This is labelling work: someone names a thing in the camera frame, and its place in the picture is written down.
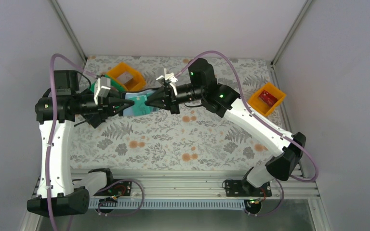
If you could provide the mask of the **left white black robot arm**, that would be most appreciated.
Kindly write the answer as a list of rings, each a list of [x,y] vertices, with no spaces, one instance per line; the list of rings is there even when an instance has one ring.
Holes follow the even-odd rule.
[[[44,217],[80,215],[87,212],[90,197],[112,182],[111,171],[100,168],[73,183],[68,154],[69,136],[76,115],[99,116],[104,122],[134,105],[109,87],[107,78],[97,81],[100,90],[79,90],[78,72],[55,70],[50,92],[35,105],[42,141],[42,165],[36,196],[28,200],[31,213]]]

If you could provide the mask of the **black card holder wallet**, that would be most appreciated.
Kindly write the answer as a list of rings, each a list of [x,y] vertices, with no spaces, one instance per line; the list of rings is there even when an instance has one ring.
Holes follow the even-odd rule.
[[[137,92],[124,92],[122,95],[124,96],[124,99],[127,99],[127,100],[129,100],[132,97],[139,96],[139,95],[148,95],[149,97],[157,89],[158,88],[150,88],[150,89],[144,89],[142,91],[137,91]],[[122,113],[120,113],[120,116],[133,116],[131,107],[122,111]]]

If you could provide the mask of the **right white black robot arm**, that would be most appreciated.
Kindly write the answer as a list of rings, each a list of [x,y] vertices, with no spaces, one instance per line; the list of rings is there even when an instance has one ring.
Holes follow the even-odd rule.
[[[207,111],[238,125],[270,152],[268,160],[252,167],[243,181],[254,188],[273,179],[287,181],[303,155],[301,148],[305,135],[292,134],[250,108],[241,94],[217,82],[214,68],[207,60],[194,59],[187,69],[189,84],[176,86],[173,73],[157,77],[162,86],[148,97],[145,104],[178,114],[180,104],[200,100]]]

